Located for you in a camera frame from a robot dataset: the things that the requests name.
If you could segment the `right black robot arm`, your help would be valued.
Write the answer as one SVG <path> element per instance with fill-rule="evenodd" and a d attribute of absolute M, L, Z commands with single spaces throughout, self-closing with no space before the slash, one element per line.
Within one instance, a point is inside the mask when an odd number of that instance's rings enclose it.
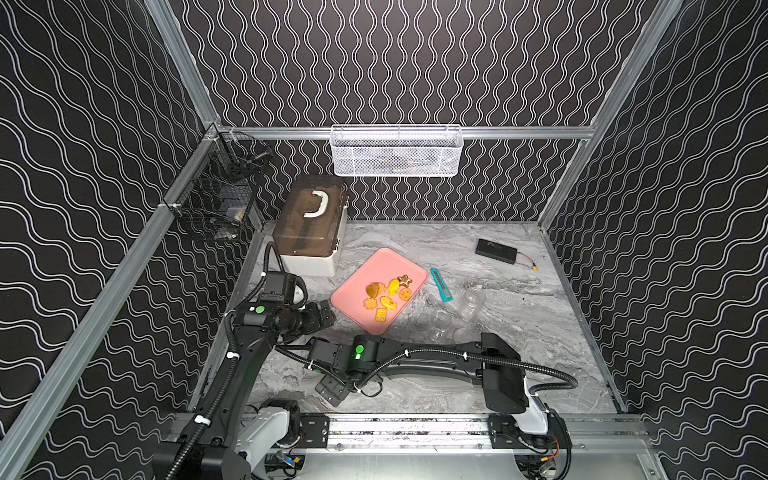
<path fill-rule="evenodd" d="M 578 386 L 568 373 L 522 360 L 500 336 L 483 333 L 462 344 L 419 344 L 371 335 L 358 335 L 347 344 L 311 338 L 306 365 L 323 374 L 317 392 L 337 406 L 352 393 L 373 397 L 389 378 L 418 376 L 465 381 L 481 389 L 488 410 L 509 426 L 495 429 L 494 439 L 518 442 L 542 452 L 563 447 L 565 429 L 559 414 L 540 394 Z"/>

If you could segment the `clear jar brown cookies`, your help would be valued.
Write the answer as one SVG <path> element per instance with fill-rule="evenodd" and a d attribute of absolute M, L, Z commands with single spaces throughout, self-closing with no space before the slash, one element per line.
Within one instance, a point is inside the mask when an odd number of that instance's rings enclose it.
<path fill-rule="evenodd" d="M 439 311 L 429 322 L 429 339 L 436 343 L 445 343 L 453 338 L 452 333 L 453 317 L 445 312 Z"/>

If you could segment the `clear jar with cookies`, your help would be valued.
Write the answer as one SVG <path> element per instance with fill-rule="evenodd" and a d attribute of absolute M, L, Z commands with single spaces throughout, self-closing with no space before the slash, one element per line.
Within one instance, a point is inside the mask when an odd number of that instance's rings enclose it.
<path fill-rule="evenodd" d="M 478 317 L 485 303 L 486 295 L 481 288 L 467 289 L 461 299 L 459 314 L 464 320 L 473 321 Z"/>

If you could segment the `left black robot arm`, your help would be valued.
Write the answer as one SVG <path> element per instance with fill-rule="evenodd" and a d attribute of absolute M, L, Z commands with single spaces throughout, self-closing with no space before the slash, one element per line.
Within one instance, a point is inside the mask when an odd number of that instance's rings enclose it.
<path fill-rule="evenodd" d="M 274 444 L 299 441 L 300 411 L 293 401 L 267 404 L 266 416 L 248 433 L 256 441 L 251 447 L 238 439 L 242 416 L 269 355 L 335 321 L 329 302 L 310 301 L 304 280 L 287 271 L 276 244 L 268 242 L 257 285 L 224 317 L 227 349 L 210 388 L 179 437 L 161 442 L 153 456 L 156 478 L 254 479 Z"/>

